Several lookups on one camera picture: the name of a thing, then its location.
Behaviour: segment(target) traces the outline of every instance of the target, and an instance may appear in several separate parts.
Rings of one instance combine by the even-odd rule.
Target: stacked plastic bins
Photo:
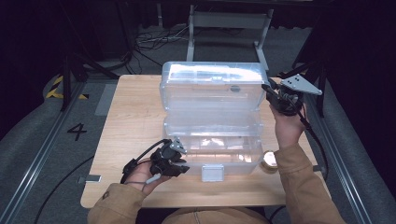
[[[268,79],[260,63],[163,66],[163,135],[178,137],[187,149],[186,175],[222,181],[225,175],[248,175],[262,161],[263,83]]]

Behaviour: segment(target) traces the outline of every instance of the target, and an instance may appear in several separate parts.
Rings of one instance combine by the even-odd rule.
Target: number 4
[[[78,141],[79,135],[80,135],[81,133],[86,133],[86,132],[87,132],[87,131],[83,131],[83,130],[82,130],[83,127],[84,127],[84,124],[80,123],[80,124],[74,126],[73,128],[69,129],[67,132],[68,132],[68,133],[76,133],[77,136],[76,136],[75,141]]]

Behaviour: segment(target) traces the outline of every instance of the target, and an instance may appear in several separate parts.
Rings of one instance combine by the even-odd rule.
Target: cable
[[[131,71],[132,69],[131,69],[131,70],[129,70],[129,67],[130,67],[130,66],[129,66],[129,64],[128,64],[128,63],[126,63],[126,64],[125,64],[125,68],[126,68],[126,70],[129,72],[129,74],[133,74],[133,72]]]
[[[136,45],[135,48],[141,50],[152,50],[152,49],[160,49],[167,43],[173,43],[176,42],[180,39],[185,39],[182,36],[187,33],[189,26],[184,27],[181,30],[175,31],[174,33],[171,33],[169,30],[166,35],[162,35],[163,32],[159,33],[157,36],[152,38],[152,35],[150,33],[143,33],[141,35],[150,35],[150,38],[141,38],[137,37],[136,38]],[[148,44],[152,43],[150,47],[147,46],[141,46],[141,44]]]
[[[107,69],[107,70],[109,70],[109,71],[113,71],[113,70],[116,70],[116,69],[118,69],[118,68],[122,68],[123,66],[125,66],[125,64],[127,64],[127,61],[122,62],[122,63],[115,64],[115,65],[111,65],[111,66],[109,66],[109,67],[105,67],[105,69]],[[96,72],[96,71],[97,71],[96,69],[94,69],[94,68],[92,68],[92,67],[84,67],[84,68],[85,68],[85,70],[87,70],[88,72]]]
[[[139,66],[139,73],[137,73],[138,75],[141,75],[142,74],[142,72],[143,72],[143,70],[142,70],[142,66],[141,66],[141,64],[140,64],[140,60],[136,57],[136,55],[134,55],[134,54],[132,54],[132,56],[134,56],[135,58],[136,58],[136,60],[137,60],[137,66]]]
[[[163,140],[160,140],[160,141],[154,143],[154,145],[152,145],[151,147],[149,147],[148,149],[146,149],[146,151],[144,151],[144,152],[142,153],[142,155],[140,155],[140,156],[136,159],[136,162],[139,162],[140,159],[142,159],[144,156],[146,156],[146,154],[148,154],[153,148],[155,148],[155,147],[158,146],[159,144],[161,144],[161,143],[167,143],[167,142],[169,142],[169,139],[163,139]]]
[[[41,204],[40,209],[38,210],[37,216],[35,217],[35,224],[38,222],[38,219],[40,218],[40,215],[44,209],[44,207],[46,206],[46,203],[49,201],[50,197],[52,196],[52,194],[55,192],[55,190],[57,188],[59,188],[59,186],[61,186],[61,184],[66,180],[67,177],[69,177],[71,174],[73,174],[79,167],[81,167],[83,164],[85,164],[87,161],[90,161],[93,159],[94,156],[89,157],[87,160],[83,161],[82,163],[80,163],[78,166],[76,166],[72,171],[70,171],[61,181],[59,181],[59,183],[55,186],[55,188],[53,188],[53,190],[50,192],[50,194],[47,196],[46,200]]]
[[[306,120],[306,114],[305,114],[305,107],[303,106],[303,111],[304,115],[301,114],[300,110],[296,108],[297,114],[300,117],[301,123],[305,126],[305,129],[308,131],[308,133],[312,136],[312,138],[315,140],[315,143],[318,145],[319,150],[320,150],[320,155],[323,159],[324,162],[324,171],[323,171],[323,179],[324,181],[327,180],[327,177],[329,175],[329,163],[327,161],[326,153],[324,151],[323,145],[320,143],[320,140],[318,139],[318,136],[315,134],[314,130],[312,129],[311,124]]]
[[[268,222],[269,222],[270,224],[272,224],[272,223],[273,223],[273,222],[272,222],[272,219],[274,219],[274,217],[276,216],[276,214],[277,214],[280,210],[284,209],[285,207],[286,207],[285,205],[282,205],[282,206],[278,207],[278,208],[274,211],[274,213],[268,218]]]
[[[145,57],[145,58],[147,58],[147,59],[149,59],[150,61],[152,61],[152,62],[154,62],[154,63],[156,63],[156,64],[158,64],[160,67],[162,67],[163,65],[162,64],[160,64],[160,63],[157,63],[156,61],[154,61],[154,60],[152,60],[150,57],[148,57],[147,55],[145,55],[145,54],[143,54],[142,52],[140,52],[138,49],[136,50],[136,52],[138,52],[140,55],[142,55],[143,57]]]

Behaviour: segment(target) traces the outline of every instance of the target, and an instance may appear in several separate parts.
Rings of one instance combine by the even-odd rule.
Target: tan sleeve
[[[275,156],[292,223],[345,223],[298,144]]]
[[[146,195],[134,187],[111,184],[88,214],[88,223],[135,223]]]

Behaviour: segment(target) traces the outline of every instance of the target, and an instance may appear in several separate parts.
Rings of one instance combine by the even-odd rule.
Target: metal rail
[[[314,96],[306,95],[305,99],[311,108],[315,108]],[[355,182],[347,170],[339,149],[332,139],[332,134],[330,133],[326,122],[319,116],[318,111],[315,109],[313,110],[313,116],[311,116],[309,119],[316,121],[319,130],[322,132],[323,136],[325,136],[325,142],[322,144],[325,148],[327,148],[327,155],[332,160],[334,170],[340,178],[346,196],[348,197],[349,203],[353,209],[353,212],[355,213],[356,219],[359,223],[373,223],[367,213],[366,208],[364,207],[363,202],[361,201],[361,196],[358,193]]]
[[[71,111],[74,103],[76,102],[82,90],[84,89],[84,86],[85,83],[78,82],[76,84],[76,87],[72,94],[72,100],[70,102],[70,105],[63,112],[60,112],[60,114],[56,118],[52,128],[49,131],[49,134],[47,135],[47,138],[44,140],[43,145],[35,155],[35,159],[33,160],[28,170],[26,171],[20,185],[18,186],[13,197],[8,203],[6,210],[3,212],[2,216],[0,217],[1,224],[12,223],[13,219],[20,211],[23,202],[25,201],[30,190],[32,189],[35,180],[40,174],[41,169],[43,168],[49,154],[53,149],[55,140],[59,135],[59,132],[67,118],[67,115]]]

